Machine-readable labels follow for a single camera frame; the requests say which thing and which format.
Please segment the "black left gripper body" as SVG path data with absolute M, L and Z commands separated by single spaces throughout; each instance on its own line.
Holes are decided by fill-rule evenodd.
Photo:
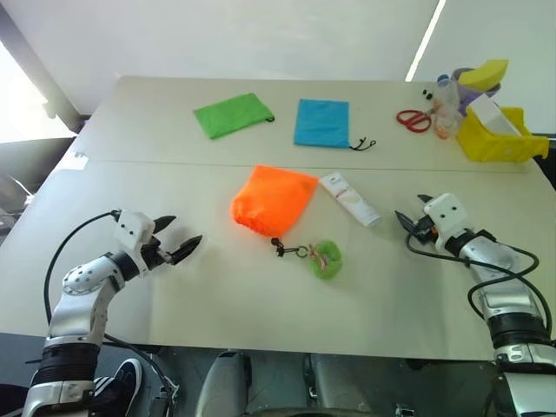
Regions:
M 141 257 L 144 260 L 148 271 L 152 271 L 162 264 L 174 264 L 170 252 L 162 250 L 161 242 L 154 236 L 151 236 L 149 241 L 142 245 Z

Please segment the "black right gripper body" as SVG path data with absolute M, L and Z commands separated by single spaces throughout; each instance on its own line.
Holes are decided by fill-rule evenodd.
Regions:
M 408 232 L 421 244 L 436 243 L 437 229 L 429 215 L 421 217 L 416 222 L 410 222 Z

